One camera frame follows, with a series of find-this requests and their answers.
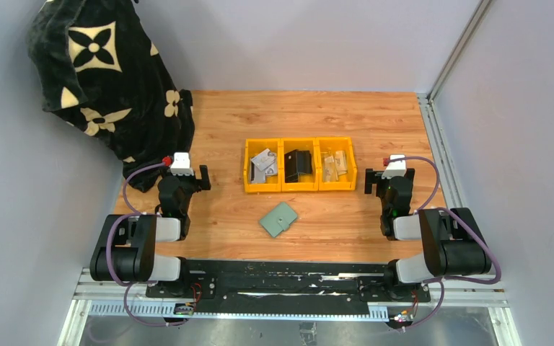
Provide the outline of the green leather card holder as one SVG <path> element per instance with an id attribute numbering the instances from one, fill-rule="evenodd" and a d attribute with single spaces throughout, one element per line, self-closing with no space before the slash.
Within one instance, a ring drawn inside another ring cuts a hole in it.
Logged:
<path id="1" fill-rule="evenodd" d="M 279 203 L 274 209 L 259 220 L 259 224 L 267 233 L 276 238 L 287 231 L 298 219 L 298 214 L 285 202 Z"/>

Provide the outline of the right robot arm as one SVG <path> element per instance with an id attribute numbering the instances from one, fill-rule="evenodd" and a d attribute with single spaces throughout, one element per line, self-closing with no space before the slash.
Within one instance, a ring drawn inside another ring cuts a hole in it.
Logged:
<path id="1" fill-rule="evenodd" d="M 390 261 L 384 286 L 401 288 L 434 278 L 470 279 L 493 266 L 487 245 L 469 208 L 410 209 L 414 169 L 397 173 L 365 171 L 364 192 L 381 202 L 380 229 L 391 241 L 419 240 L 420 254 Z"/>

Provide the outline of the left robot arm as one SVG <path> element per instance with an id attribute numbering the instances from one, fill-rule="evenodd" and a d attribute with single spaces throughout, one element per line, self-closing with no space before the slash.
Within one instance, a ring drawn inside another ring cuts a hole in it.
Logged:
<path id="1" fill-rule="evenodd" d="M 199 178 L 192 169 L 187 174 L 176 169 L 159 181 L 156 213 L 133 211 L 105 218 L 89 264 L 93 280 L 126 285 L 185 277 L 185 258 L 158 255 L 156 244 L 186 239 L 192 196 L 211 189 L 208 167 L 200 165 L 199 169 Z"/>

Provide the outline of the beige cards in right bin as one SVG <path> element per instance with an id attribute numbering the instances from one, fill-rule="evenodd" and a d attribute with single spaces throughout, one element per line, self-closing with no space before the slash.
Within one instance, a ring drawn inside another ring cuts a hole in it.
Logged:
<path id="1" fill-rule="evenodd" d="M 344 150 L 322 153 L 322 176 L 324 182 L 337 182 L 345 179 L 348 173 L 346 152 Z"/>

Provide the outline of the silver cards in left bin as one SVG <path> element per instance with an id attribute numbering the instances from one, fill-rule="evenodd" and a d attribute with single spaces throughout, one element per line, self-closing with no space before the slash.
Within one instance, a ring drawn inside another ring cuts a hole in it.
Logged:
<path id="1" fill-rule="evenodd" d="M 276 153 L 269 148 L 264 149 L 250 159 L 252 171 L 250 182 L 252 184 L 264 184 L 268 177 L 278 174 L 278 160 Z"/>

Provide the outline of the black cards in middle bin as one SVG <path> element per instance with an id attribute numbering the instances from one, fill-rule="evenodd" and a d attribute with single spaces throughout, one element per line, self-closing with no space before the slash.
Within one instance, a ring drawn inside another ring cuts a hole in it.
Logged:
<path id="1" fill-rule="evenodd" d="M 285 183 L 300 182 L 302 176 L 313 173 L 310 151 L 293 150 L 284 154 Z"/>

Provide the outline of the right yellow plastic bin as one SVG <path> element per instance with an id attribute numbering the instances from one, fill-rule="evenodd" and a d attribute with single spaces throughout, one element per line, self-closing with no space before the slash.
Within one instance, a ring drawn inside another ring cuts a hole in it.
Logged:
<path id="1" fill-rule="evenodd" d="M 354 191 L 357 165 L 350 137 L 318 137 L 319 191 Z"/>

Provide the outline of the yellow plastic bin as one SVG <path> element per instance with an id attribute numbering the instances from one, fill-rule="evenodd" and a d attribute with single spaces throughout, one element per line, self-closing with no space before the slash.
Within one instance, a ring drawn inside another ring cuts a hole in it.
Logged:
<path id="1" fill-rule="evenodd" d="M 316 138 L 282 138 L 282 192 L 314 192 L 319 190 L 319 146 Z"/>
<path id="2" fill-rule="evenodd" d="M 245 141 L 244 188 L 246 193 L 280 192 L 282 145 L 278 138 Z"/>
<path id="3" fill-rule="evenodd" d="M 354 191 L 357 165 L 350 137 L 318 137 L 319 191 Z"/>

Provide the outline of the left yellow plastic bin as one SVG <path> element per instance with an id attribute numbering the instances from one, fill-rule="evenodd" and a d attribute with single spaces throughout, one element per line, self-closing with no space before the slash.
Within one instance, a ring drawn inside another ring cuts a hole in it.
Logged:
<path id="1" fill-rule="evenodd" d="M 246 193 L 280 192 L 282 145 L 278 138 L 245 141 L 244 188 Z"/>

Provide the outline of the middle yellow plastic bin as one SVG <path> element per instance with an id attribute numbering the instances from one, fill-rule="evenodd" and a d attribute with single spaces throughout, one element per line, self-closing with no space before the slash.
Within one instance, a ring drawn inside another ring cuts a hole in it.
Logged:
<path id="1" fill-rule="evenodd" d="M 319 190 L 319 146 L 316 138 L 282 138 L 282 192 L 314 192 Z"/>

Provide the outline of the black floral patterned blanket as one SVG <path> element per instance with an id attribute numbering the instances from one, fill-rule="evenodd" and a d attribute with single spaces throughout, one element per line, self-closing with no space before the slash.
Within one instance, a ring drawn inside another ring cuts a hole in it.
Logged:
<path id="1" fill-rule="evenodd" d="M 132 1 L 47 1 L 27 32 L 42 108 L 105 144 L 132 188 L 147 167 L 190 150 L 193 97 L 178 89 Z"/>

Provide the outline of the aluminium frame rail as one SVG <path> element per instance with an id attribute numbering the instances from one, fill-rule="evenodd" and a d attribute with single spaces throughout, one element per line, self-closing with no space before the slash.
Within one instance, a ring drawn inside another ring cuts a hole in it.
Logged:
<path id="1" fill-rule="evenodd" d="M 431 153 L 439 170 L 444 200 L 449 207 L 462 207 L 465 199 L 461 193 L 459 178 L 439 116 L 437 99 L 492 5 L 492 0 L 481 0 L 476 4 L 474 12 L 468 19 L 432 87 L 426 93 L 417 94 Z"/>

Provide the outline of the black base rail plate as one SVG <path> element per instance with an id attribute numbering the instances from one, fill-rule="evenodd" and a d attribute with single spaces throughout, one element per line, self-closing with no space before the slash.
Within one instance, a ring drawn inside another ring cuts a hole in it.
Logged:
<path id="1" fill-rule="evenodd" d="M 189 259 L 184 279 L 147 288 L 147 298 L 198 294 L 199 313 L 256 316 L 363 316 L 370 304 L 428 303 L 419 284 L 385 284 L 395 274 L 377 263 L 271 262 Z"/>

